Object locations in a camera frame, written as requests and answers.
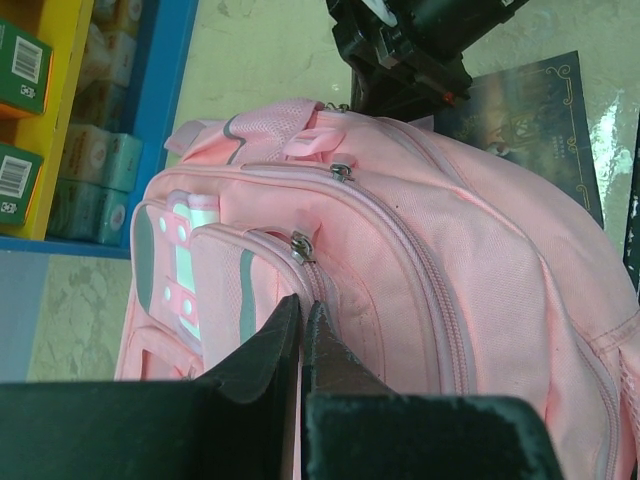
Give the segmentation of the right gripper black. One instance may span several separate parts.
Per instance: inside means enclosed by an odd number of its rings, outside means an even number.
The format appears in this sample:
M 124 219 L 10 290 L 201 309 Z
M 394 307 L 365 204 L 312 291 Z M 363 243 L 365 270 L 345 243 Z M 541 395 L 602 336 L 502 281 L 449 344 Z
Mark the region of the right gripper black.
M 328 0 L 333 37 L 352 70 L 350 107 L 417 120 L 468 100 L 464 51 L 524 0 Z

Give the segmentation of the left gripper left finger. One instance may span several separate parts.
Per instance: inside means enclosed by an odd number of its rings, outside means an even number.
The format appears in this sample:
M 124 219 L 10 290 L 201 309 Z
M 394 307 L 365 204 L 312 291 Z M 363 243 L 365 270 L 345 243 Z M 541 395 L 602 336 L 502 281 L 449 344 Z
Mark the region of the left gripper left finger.
M 300 302 L 193 380 L 5 384 L 5 479 L 288 479 Z

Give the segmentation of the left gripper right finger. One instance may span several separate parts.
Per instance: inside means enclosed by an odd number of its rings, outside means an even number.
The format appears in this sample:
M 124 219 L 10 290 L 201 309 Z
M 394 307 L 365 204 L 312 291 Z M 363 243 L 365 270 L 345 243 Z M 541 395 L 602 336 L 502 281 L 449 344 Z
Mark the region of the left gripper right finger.
M 302 367 L 305 479 L 560 479 L 542 420 L 504 396 L 399 394 L 308 317 Z

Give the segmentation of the pink student backpack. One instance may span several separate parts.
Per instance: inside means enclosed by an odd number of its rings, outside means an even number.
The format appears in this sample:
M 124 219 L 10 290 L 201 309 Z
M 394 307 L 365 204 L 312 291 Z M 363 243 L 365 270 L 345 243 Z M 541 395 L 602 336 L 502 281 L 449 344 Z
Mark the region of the pink student backpack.
M 639 461 L 639 303 L 591 215 L 540 176 L 308 99 L 185 123 L 130 226 L 115 376 L 202 375 L 278 302 L 329 310 L 402 393 L 506 394 L 568 479 Z

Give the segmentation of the teal tissue pack stack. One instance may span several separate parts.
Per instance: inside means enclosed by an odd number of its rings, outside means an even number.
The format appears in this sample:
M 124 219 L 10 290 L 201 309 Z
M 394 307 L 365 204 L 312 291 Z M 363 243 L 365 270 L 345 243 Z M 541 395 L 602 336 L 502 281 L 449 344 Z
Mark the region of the teal tissue pack stack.
M 143 151 L 143 142 L 123 129 L 143 14 L 141 0 L 93 5 L 49 236 L 109 246 L 121 241 Z

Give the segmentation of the Tale of Two Cities book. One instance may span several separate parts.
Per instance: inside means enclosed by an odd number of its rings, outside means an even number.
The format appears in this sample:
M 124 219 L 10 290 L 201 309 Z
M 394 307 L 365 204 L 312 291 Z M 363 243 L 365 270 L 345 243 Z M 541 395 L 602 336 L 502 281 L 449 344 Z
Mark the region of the Tale of Two Cities book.
M 435 131 L 526 168 L 604 224 L 579 54 L 473 79 L 470 98 L 435 115 Z

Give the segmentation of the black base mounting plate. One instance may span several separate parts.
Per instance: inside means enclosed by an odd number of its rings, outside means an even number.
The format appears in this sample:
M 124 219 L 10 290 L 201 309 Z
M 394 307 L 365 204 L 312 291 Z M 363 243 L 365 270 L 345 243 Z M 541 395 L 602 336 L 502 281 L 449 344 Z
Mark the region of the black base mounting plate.
M 632 174 L 629 192 L 626 230 L 623 250 L 623 263 L 631 282 L 636 290 L 636 297 L 639 297 L 639 183 L 640 183 L 640 128 L 639 122 L 636 122 L 635 145 L 632 152 Z

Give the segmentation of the green box right lower shelf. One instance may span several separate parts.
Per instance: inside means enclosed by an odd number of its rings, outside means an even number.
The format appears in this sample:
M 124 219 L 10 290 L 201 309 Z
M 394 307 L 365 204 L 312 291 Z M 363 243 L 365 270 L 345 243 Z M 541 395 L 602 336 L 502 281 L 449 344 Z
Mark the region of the green box right lower shelf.
M 0 158 L 1 223 L 24 225 L 43 158 L 6 143 Z

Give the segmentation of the green box shelf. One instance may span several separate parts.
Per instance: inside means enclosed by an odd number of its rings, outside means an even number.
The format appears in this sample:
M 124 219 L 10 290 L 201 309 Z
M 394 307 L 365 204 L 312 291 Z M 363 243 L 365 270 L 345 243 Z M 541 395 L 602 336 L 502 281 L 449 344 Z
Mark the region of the green box shelf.
M 0 158 L 1 223 L 24 225 L 43 158 L 6 143 Z
M 1 19 L 1 119 L 45 112 L 52 48 Z

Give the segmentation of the green box left lower shelf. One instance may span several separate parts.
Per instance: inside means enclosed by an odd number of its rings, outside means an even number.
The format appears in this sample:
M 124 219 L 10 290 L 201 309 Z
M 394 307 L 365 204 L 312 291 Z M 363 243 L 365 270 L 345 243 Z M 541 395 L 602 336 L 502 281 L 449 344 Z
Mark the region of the green box left lower shelf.
M 45 112 L 52 48 L 1 19 L 1 119 Z

